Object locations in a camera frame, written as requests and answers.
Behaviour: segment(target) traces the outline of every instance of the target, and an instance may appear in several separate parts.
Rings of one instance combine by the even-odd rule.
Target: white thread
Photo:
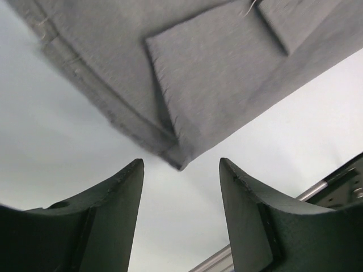
[[[247,14],[249,14],[249,13],[250,13],[250,11],[252,10],[252,8],[254,7],[254,5],[255,5],[255,3],[256,3],[256,2],[257,2],[257,0],[254,0],[254,1],[252,2],[252,4],[251,4],[250,8],[249,8],[249,9],[248,9],[248,11],[246,12],[246,14],[244,14],[244,15],[243,15],[243,17],[246,17],[246,16],[247,16]]]

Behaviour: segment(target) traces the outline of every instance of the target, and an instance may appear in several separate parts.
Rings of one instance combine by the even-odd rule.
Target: gray fabric
[[[311,1],[264,0],[261,18],[249,0],[8,0],[116,128],[178,169],[363,47],[362,1]]]

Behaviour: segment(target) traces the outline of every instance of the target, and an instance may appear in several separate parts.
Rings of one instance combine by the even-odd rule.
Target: white table
[[[3,1],[0,26],[0,202],[47,207],[143,158],[131,272],[187,272],[229,243],[220,157],[295,197],[363,151],[363,50],[178,172],[111,128]]]

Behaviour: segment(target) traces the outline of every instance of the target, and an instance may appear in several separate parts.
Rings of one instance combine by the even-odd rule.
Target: black mechanical component
[[[362,163],[360,155],[324,179],[307,199],[317,206],[288,197],[222,159],[235,272],[363,271]]]
[[[143,162],[47,209],[0,206],[1,272],[126,272]]]

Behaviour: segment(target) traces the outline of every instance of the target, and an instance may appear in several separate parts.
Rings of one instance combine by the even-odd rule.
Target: silver bar
[[[307,201],[321,190],[328,187],[328,184],[322,180],[315,184],[314,186],[307,189],[296,199],[300,201]],[[207,260],[202,262],[196,268],[190,270],[189,272],[232,272],[234,271],[233,259],[231,246],[228,245],[225,248],[218,251],[213,256],[209,257]]]

